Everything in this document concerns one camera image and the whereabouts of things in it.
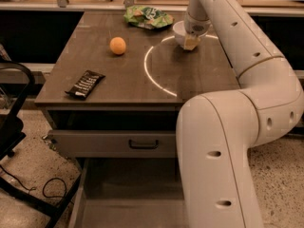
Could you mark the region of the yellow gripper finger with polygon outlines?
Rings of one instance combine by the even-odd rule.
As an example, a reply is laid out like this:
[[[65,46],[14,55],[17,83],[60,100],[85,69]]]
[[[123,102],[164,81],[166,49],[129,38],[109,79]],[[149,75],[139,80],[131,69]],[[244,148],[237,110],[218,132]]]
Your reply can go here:
[[[185,50],[193,50],[200,43],[200,38],[197,35],[186,33],[184,36],[183,48]]]

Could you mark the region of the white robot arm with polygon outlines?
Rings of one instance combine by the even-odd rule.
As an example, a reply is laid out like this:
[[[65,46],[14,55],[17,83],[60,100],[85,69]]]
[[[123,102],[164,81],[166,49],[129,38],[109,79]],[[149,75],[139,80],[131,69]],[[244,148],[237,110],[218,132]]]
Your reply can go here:
[[[177,153],[190,228],[263,228],[247,151],[288,133],[303,114],[290,64],[237,0],[190,0],[188,27],[210,20],[237,77],[235,90],[181,108]]]

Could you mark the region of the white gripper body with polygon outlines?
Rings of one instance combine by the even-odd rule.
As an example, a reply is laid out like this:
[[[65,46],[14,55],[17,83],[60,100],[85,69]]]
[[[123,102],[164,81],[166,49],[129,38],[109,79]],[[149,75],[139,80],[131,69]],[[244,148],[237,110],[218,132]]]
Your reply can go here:
[[[202,36],[207,33],[211,22],[209,19],[198,20],[192,17],[189,13],[184,16],[184,29],[188,34]]]

